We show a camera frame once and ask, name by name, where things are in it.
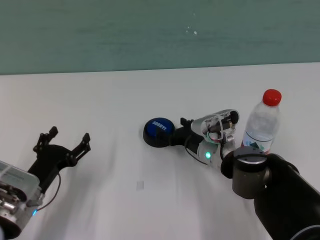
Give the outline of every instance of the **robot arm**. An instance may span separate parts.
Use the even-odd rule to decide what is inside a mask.
[[[255,213],[273,240],[320,239],[320,194],[276,154],[247,146],[223,160],[233,191],[254,199]]]
[[[41,133],[33,148],[37,154],[36,161],[28,172],[0,161],[0,227],[5,239],[14,239],[20,235],[43,204],[45,192],[59,171],[74,167],[91,150],[88,133],[73,150],[50,145],[57,134],[55,126],[49,133]]]
[[[174,130],[169,120],[154,118],[143,138],[158,148],[182,145],[197,161],[232,179],[237,195],[254,199],[255,213],[273,240],[320,239],[319,192],[280,156],[251,146],[235,149],[238,119],[237,111],[224,110],[196,120],[181,118],[182,127]]]

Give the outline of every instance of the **green led light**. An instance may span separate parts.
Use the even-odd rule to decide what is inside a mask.
[[[207,151],[207,152],[205,153],[205,157],[206,157],[207,159],[211,158],[211,153]]]

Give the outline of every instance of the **blue button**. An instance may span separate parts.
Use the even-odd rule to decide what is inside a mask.
[[[146,126],[147,134],[151,137],[156,137],[158,128],[167,134],[171,134],[174,130],[174,126],[169,119],[158,117],[152,119]]]

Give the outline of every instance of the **bottle label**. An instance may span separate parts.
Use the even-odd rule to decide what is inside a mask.
[[[268,141],[259,141],[256,140],[254,138],[252,138],[246,131],[244,132],[244,136],[243,136],[243,141],[241,146],[245,147],[245,146],[251,146],[257,149],[261,149],[262,151],[264,151],[266,154],[268,154],[270,152],[270,148],[272,145],[273,139],[268,140]]]

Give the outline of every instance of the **red bottle cap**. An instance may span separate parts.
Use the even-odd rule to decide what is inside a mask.
[[[281,93],[275,89],[268,89],[264,92],[262,101],[270,107],[278,106],[281,101]]]

